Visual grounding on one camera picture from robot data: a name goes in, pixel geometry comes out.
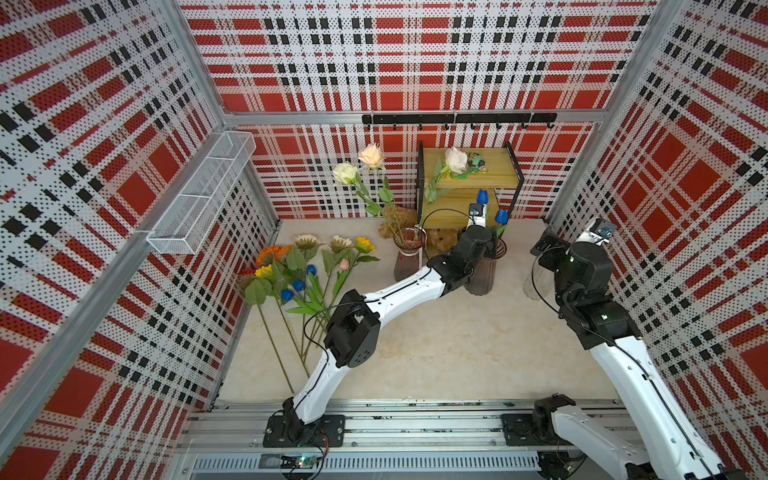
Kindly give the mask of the dark pink ribbed vase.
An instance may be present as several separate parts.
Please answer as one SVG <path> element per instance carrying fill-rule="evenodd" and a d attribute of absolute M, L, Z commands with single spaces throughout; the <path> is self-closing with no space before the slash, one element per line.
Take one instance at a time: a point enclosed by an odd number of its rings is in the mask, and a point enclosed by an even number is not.
<path fill-rule="evenodd" d="M 487 295 L 494 286 L 498 260 L 507 253 L 507 245 L 503 239 L 497 239 L 494 247 L 486 252 L 479 261 L 465 289 L 472 295 Z"/>

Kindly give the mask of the pink glass vase with ribbon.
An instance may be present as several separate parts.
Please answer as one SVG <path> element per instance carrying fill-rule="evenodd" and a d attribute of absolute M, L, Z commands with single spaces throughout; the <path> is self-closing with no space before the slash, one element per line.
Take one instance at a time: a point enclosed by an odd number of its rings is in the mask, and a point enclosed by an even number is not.
<path fill-rule="evenodd" d="M 425 246 L 425 234 L 417 226 L 404 227 L 393 237 L 398 249 L 394 266 L 396 282 L 416 273 L 422 266 L 422 250 Z"/>

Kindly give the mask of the cream rose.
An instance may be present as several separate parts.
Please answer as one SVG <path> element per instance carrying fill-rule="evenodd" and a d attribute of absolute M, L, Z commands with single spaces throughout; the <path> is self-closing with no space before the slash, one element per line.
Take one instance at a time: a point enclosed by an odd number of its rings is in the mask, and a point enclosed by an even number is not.
<path fill-rule="evenodd" d="M 392 238 L 404 242 L 406 240 L 403 231 L 404 220 L 401 218 L 398 205 L 395 203 L 395 196 L 384 166 L 383 151 L 377 144 L 369 144 L 358 153 L 358 160 L 373 171 L 376 178 L 381 182 L 376 193 L 377 199 L 375 199 L 363 184 L 360 175 L 357 175 L 356 193 L 363 200 L 366 211 L 371 215 L 382 217 L 392 233 Z"/>

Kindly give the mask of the pale green rose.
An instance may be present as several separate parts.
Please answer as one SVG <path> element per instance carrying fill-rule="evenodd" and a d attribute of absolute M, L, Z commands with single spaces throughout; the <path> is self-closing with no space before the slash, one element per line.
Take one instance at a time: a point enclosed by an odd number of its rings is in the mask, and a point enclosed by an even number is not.
<path fill-rule="evenodd" d="M 385 174 L 377 174 L 377 178 L 382 181 L 382 186 L 377 190 L 376 195 L 373 195 L 364 184 L 359 168 L 349 162 L 342 162 L 336 165 L 332 174 L 337 184 L 350 187 L 354 191 L 362 200 L 365 211 L 368 214 L 384 219 L 384 224 L 392 233 L 394 239 L 401 239 L 403 237 L 402 227 L 393 217 L 396 212 L 395 196 Z"/>

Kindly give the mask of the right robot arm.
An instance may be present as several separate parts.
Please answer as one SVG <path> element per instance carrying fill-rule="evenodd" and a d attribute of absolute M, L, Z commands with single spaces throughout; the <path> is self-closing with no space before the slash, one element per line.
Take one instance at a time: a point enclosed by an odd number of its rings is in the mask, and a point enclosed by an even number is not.
<path fill-rule="evenodd" d="M 614 479 L 743 479 L 688 420 L 652 361 L 628 311 L 608 293 L 614 265 L 605 249 L 613 224 L 596 218 L 569 243 L 546 231 L 531 253 L 554 275 L 554 310 L 602 368 L 634 423 L 635 446 L 553 394 L 535 402 L 541 439 L 578 448 Z"/>

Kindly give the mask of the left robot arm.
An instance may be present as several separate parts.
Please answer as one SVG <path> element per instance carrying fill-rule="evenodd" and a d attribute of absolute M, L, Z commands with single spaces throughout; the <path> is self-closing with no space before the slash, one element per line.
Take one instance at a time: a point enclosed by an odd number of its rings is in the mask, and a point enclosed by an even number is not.
<path fill-rule="evenodd" d="M 384 327 L 412 308 L 464 287 L 496 244 L 494 230 L 470 225 L 448 253 L 405 279 L 368 294 L 346 292 L 333 309 L 317 366 L 299 393 L 283 403 L 288 425 L 303 429 L 316 424 L 349 371 L 373 355 Z"/>

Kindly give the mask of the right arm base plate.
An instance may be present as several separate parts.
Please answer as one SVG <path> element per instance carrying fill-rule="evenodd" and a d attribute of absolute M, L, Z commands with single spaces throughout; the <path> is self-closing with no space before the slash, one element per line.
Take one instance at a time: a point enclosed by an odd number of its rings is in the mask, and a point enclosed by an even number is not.
<path fill-rule="evenodd" d="M 502 434 L 509 447 L 572 447 L 572 444 L 555 434 L 542 433 L 530 413 L 504 414 L 501 416 Z"/>

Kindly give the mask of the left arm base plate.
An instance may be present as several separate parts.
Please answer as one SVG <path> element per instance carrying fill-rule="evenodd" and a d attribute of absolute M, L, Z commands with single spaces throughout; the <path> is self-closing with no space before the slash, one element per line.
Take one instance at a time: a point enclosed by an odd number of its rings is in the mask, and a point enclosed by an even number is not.
<path fill-rule="evenodd" d="M 345 436 L 346 417 L 344 415 L 324 415 L 310 424 L 286 417 L 274 415 L 267 421 L 262 440 L 265 448 L 288 448 L 299 446 L 341 447 Z"/>

